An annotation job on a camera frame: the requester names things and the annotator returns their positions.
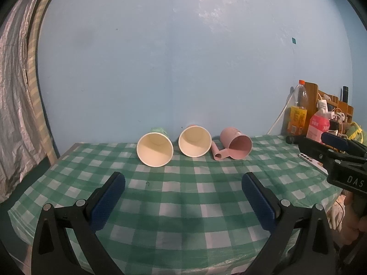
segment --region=white power strip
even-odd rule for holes
[[[304,161],[306,161],[307,163],[309,164],[312,164],[314,167],[318,168],[321,172],[323,172],[325,175],[328,175],[327,174],[327,170],[325,170],[323,167],[322,167],[322,163],[318,162],[317,160],[315,159],[312,159],[311,157],[303,154],[303,153],[299,153],[298,154],[298,157],[303,159]]]

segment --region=mug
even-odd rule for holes
[[[136,152],[145,165],[157,168],[172,159],[173,145],[163,128],[152,128],[139,139]]]
[[[211,136],[208,130],[198,125],[189,125],[178,138],[182,153],[189,157],[200,157],[209,151]]]
[[[211,143],[211,151],[215,160],[231,157],[239,160],[244,159],[252,149],[252,141],[247,135],[234,127],[227,127],[222,130],[220,136],[223,150],[219,150],[215,142]]]

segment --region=human hand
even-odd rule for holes
[[[367,232],[367,216],[359,218],[352,208],[353,193],[347,192],[344,199],[345,215],[342,221],[342,229],[340,234],[343,243],[351,244],[359,236],[359,232]]]

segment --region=metal screw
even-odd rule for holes
[[[315,207],[316,207],[316,209],[318,209],[318,210],[320,210],[320,211],[322,211],[322,210],[324,209],[324,207],[323,207],[320,203],[317,203],[317,204],[315,205]]]
[[[44,209],[45,211],[48,211],[49,209],[51,209],[51,204],[50,204],[50,203],[45,204],[45,205],[43,206],[43,209]]]
[[[77,205],[77,207],[83,207],[86,204],[86,200],[78,199],[75,204]]]
[[[284,206],[284,207],[289,207],[291,205],[291,202],[287,199],[282,199],[280,201],[280,203]]]

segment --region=table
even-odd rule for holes
[[[232,274],[243,271],[265,244],[264,231],[241,189],[253,172],[279,199],[328,209],[341,192],[298,157],[282,136],[253,137],[245,160],[215,161],[208,152],[174,156],[163,167],[143,165],[136,144],[77,144],[41,176],[9,210],[19,237],[32,244],[42,206],[87,199],[114,171],[126,189],[104,229],[96,234],[126,274]],[[88,263],[69,231],[80,264]],[[295,236],[289,247],[294,245]]]

